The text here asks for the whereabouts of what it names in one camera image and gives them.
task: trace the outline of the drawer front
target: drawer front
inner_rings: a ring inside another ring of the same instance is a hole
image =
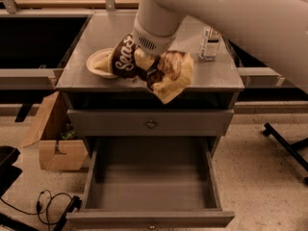
[[[225,227],[207,141],[108,137],[94,148],[74,228]]]
[[[233,111],[81,111],[68,116],[80,136],[223,136]]]

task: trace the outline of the empty drawer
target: empty drawer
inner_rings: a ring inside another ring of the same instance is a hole
[[[80,136],[223,136],[232,110],[69,110]]]
[[[92,154],[75,228],[225,227],[207,141],[108,137]]]

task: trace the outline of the can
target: can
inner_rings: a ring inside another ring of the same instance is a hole
[[[218,54],[221,34],[212,27],[205,25],[199,48],[199,58],[203,61],[214,61]]]

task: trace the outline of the cabinet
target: cabinet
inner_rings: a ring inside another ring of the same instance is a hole
[[[203,25],[187,17],[171,49],[190,51],[192,84],[163,105],[140,80],[88,71],[94,52],[113,48],[133,28],[136,11],[95,13],[57,90],[91,155],[83,206],[67,215],[76,228],[224,227],[212,156],[244,89],[224,42],[215,62],[201,62]]]

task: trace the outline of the cardboard box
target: cardboard box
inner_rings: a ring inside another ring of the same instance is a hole
[[[38,142],[39,164],[47,170],[79,170],[88,157],[82,140],[58,141],[69,122],[61,94],[56,91],[45,97],[32,120],[21,147]]]

